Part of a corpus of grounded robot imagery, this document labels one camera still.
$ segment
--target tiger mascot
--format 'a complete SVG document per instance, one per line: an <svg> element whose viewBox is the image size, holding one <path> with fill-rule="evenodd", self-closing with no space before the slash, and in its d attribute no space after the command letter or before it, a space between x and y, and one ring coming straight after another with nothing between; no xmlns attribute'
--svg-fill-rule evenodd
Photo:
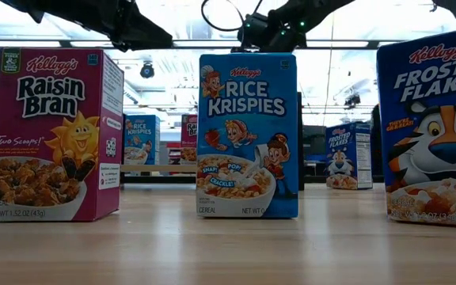
<svg viewBox="0 0 456 285"><path fill-rule="evenodd" d="M456 104L425 106L414 102L409 112L421 117L411 135L389 151L395 175L390 191L427 181L456 179Z"/></svg>
<svg viewBox="0 0 456 285"><path fill-rule="evenodd" d="M329 162L329 167L327 171L329 172L329 176L335 174L344 174L351 176L353 171L352 161L348 159L346 154L344 153L346 148L342 150L337 150L332 156L332 160Z"/></svg>

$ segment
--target camera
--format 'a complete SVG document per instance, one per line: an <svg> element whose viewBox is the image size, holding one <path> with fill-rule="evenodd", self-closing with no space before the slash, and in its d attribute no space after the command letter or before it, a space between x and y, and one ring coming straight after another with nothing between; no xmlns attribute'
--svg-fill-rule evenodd
<svg viewBox="0 0 456 285"><path fill-rule="evenodd" d="M142 78L152 78L154 76L154 68L152 63L144 63L142 69L140 70L140 76Z"/></svg>

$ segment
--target tiger nose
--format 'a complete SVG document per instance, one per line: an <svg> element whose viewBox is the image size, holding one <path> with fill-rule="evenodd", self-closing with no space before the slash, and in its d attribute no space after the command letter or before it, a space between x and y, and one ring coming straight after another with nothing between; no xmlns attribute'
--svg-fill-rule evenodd
<svg viewBox="0 0 456 285"><path fill-rule="evenodd" d="M456 142L438 143L433 146L429 146L428 149L437 158L450 164L456 163Z"/></svg>

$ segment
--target table surface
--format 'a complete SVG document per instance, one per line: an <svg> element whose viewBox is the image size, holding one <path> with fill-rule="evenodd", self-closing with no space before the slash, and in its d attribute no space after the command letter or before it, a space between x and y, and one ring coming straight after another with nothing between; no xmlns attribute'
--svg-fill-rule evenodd
<svg viewBox="0 0 456 285"><path fill-rule="evenodd" d="M292 220L197 218L193 185L126 185L91 223L0 223L0 284L456 284L456 228L388 222L382 185L308 185Z"/></svg>

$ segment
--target cereal box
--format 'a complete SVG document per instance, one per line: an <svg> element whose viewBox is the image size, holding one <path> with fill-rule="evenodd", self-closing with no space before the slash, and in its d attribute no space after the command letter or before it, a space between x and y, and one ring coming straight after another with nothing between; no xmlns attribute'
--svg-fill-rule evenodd
<svg viewBox="0 0 456 285"><path fill-rule="evenodd" d="M159 164L159 124L155 115L127 115L124 122L124 164Z"/></svg>
<svg viewBox="0 0 456 285"><path fill-rule="evenodd" d="M378 51L388 216L456 225L456 32Z"/></svg>
<svg viewBox="0 0 456 285"><path fill-rule="evenodd" d="M347 123L326 129L326 185L337 189L372 188L371 126Z"/></svg>
<svg viewBox="0 0 456 285"><path fill-rule="evenodd" d="M197 115L183 115L180 133L180 163L196 164L196 126Z"/></svg>
<svg viewBox="0 0 456 285"><path fill-rule="evenodd" d="M102 50L0 51L0 221L117 210L123 87Z"/></svg>
<svg viewBox="0 0 456 285"><path fill-rule="evenodd" d="M295 57L202 55L200 77L198 215L296 217Z"/></svg>

